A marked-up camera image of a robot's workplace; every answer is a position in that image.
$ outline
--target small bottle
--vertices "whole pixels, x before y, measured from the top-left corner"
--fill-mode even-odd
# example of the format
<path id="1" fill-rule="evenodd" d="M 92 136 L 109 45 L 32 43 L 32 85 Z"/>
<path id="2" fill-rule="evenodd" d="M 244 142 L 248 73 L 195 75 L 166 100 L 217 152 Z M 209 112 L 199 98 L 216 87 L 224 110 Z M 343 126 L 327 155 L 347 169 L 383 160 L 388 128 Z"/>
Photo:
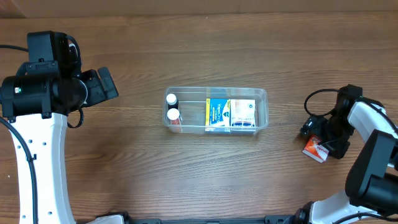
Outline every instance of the small bottle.
<path id="1" fill-rule="evenodd" d="M 170 93 L 169 95 L 166 96 L 166 102 L 167 102 L 167 108 L 169 110 L 173 108 L 178 109 L 178 99 L 173 93 Z"/>
<path id="2" fill-rule="evenodd" d="M 172 124 L 177 124 L 177 125 L 181 124 L 180 112 L 175 108 L 169 109 L 169 111 L 167 112 L 167 118 L 170 120 Z"/>

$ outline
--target wooden table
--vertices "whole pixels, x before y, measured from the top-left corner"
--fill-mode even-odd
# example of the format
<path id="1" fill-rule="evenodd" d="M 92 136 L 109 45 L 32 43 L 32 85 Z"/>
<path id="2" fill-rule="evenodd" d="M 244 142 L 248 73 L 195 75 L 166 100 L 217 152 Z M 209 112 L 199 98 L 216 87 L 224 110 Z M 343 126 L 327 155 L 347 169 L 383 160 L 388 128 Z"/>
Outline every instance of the wooden table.
<path id="1" fill-rule="evenodd" d="M 0 30 L 0 44 L 23 47 L 28 32 L 65 32 L 84 70 L 113 75 L 120 97 L 85 109 L 84 125 L 67 132 L 76 220 L 121 210 L 161 219 L 294 213 L 344 189 L 363 147 L 354 134 L 341 160 L 302 154 L 309 93 L 358 85 L 398 120 L 398 12 L 3 19 Z M 0 52 L 0 79 L 28 60 Z M 269 127 L 255 137 L 172 134 L 161 118 L 170 85 L 263 88 Z M 310 109 L 327 111 L 335 97 L 314 97 Z M 0 222 L 17 223 L 16 156 L 9 132 L 0 136 Z"/>

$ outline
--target clear plastic bin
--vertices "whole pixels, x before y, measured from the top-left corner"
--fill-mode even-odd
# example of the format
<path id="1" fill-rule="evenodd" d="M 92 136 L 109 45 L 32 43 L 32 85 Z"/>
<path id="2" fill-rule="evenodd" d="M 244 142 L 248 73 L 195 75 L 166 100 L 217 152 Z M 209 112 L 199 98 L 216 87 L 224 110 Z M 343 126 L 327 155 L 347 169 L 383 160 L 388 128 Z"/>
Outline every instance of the clear plastic bin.
<path id="1" fill-rule="evenodd" d="M 171 124 L 167 118 L 166 96 L 173 93 L 178 99 L 181 125 Z M 221 98 L 235 100 L 255 100 L 255 127 L 212 127 L 213 131 L 207 131 L 206 99 Z M 230 87 L 195 87 L 195 86 L 171 86 L 164 95 L 163 124 L 175 133 L 192 134 L 257 134 L 268 126 L 268 100 L 267 92 L 260 88 L 230 88 Z"/>

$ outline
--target black cable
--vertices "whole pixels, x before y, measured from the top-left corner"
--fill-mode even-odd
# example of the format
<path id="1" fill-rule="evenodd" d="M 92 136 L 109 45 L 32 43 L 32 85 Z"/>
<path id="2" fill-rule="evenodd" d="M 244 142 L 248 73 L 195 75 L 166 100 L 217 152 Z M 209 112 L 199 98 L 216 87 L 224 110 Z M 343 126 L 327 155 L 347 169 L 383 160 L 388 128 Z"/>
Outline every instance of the black cable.
<path id="1" fill-rule="evenodd" d="M 304 109 L 305 109 L 305 111 L 306 111 L 310 116 L 323 117 L 323 116 L 329 115 L 329 114 L 331 114 L 332 112 L 334 112 L 335 109 L 332 109 L 331 111 L 329 111 L 329 112 L 327 112 L 327 113 L 325 113 L 325 114 L 313 114 L 313 113 L 311 113 L 311 112 L 308 110 L 308 108 L 307 108 L 308 100 L 309 100 L 313 95 L 315 95 L 315 94 L 317 94 L 317 93 L 322 93 L 322 92 L 337 92 L 337 93 L 344 93 L 344 94 L 347 94 L 347 95 L 349 95 L 349 96 L 354 97 L 354 98 L 355 98 L 356 100 L 358 100 L 359 102 L 365 103 L 365 104 L 368 105 L 370 108 L 374 109 L 377 113 L 379 113 L 379 114 L 390 124 L 390 126 L 391 126 L 391 128 L 394 130 L 394 132 L 395 132 L 396 134 L 398 134 L 398 128 L 397 128 L 397 126 L 396 126 L 396 125 L 394 124 L 394 122 L 392 122 L 391 119 L 390 119 L 387 115 L 385 115 L 380 109 L 378 109 L 378 108 L 375 107 L 372 103 L 370 103 L 370 102 L 368 102 L 367 100 L 365 100 L 363 97 L 353 96 L 353 95 L 350 95 L 348 92 L 342 91 L 342 90 L 336 90 L 336 89 L 322 89 L 322 90 L 317 90 L 317 91 L 315 91 L 315 92 L 309 94 L 309 95 L 307 96 L 307 98 L 305 99 L 305 101 L 304 101 Z"/>
<path id="2" fill-rule="evenodd" d="M 37 180 L 36 180 L 35 166 L 33 163 L 34 158 L 32 157 L 32 154 L 30 153 L 25 140 L 22 138 L 19 132 L 2 117 L 0 117 L 0 123 L 5 125 L 5 127 L 8 128 L 13 135 L 15 135 L 15 137 L 20 142 L 22 148 L 24 149 L 26 159 L 29 163 L 30 179 L 32 181 L 33 224 L 38 224 L 39 219 L 37 216 Z"/>
<path id="3" fill-rule="evenodd" d="M 309 94 L 309 95 L 307 96 L 307 98 L 305 99 L 305 101 L 304 101 L 304 109 L 305 109 L 305 112 L 307 112 L 310 116 L 314 116 L 314 117 L 323 117 L 323 116 L 327 116 L 327 115 L 331 114 L 331 113 L 335 110 L 335 109 L 332 109 L 331 111 L 329 111 L 329 112 L 327 112 L 327 113 L 325 113 L 325 114 L 320 114 L 320 115 L 318 115 L 318 114 L 313 114 L 313 113 L 311 113 L 311 112 L 308 110 L 308 108 L 307 108 L 307 102 L 308 102 L 308 100 L 309 100 L 313 95 L 315 95 L 315 94 L 317 94 L 317 93 L 322 93 L 322 92 L 337 92 L 337 93 L 340 93 L 340 92 L 342 92 L 342 91 L 341 91 L 341 90 L 336 90 L 336 89 L 322 89 L 322 90 L 317 90 L 317 91 L 315 91 L 315 92 Z"/>
<path id="4" fill-rule="evenodd" d="M 79 119 L 79 123 L 76 126 L 72 126 L 69 122 L 68 122 L 68 128 L 79 128 L 84 120 L 85 120 L 85 115 L 83 114 L 83 109 L 79 108 L 79 113 L 80 113 L 80 119 Z"/>
<path id="5" fill-rule="evenodd" d="M 18 46 L 7 45 L 7 44 L 0 44 L 0 48 L 8 48 L 8 49 L 21 50 L 21 51 L 29 52 L 29 50 L 24 48 L 24 47 L 18 47 Z"/>
<path id="6" fill-rule="evenodd" d="M 340 223 L 343 223 L 343 222 L 348 221 L 348 220 L 353 219 L 353 218 L 361 219 L 361 217 L 372 217 L 372 218 L 377 218 L 379 220 L 384 220 L 384 221 L 387 221 L 387 222 L 398 222 L 398 218 L 388 218 L 388 217 L 383 217 L 383 216 L 372 214 L 372 213 L 360 212 L 360 213 L 357 213 L 357 214 L 354 214 L 354 215 L 348 215 L 348 216 L 346 216 L 344 218 L 340 218 L 339 220 L 337 220 L 333 224 L 340 224 Z"/>

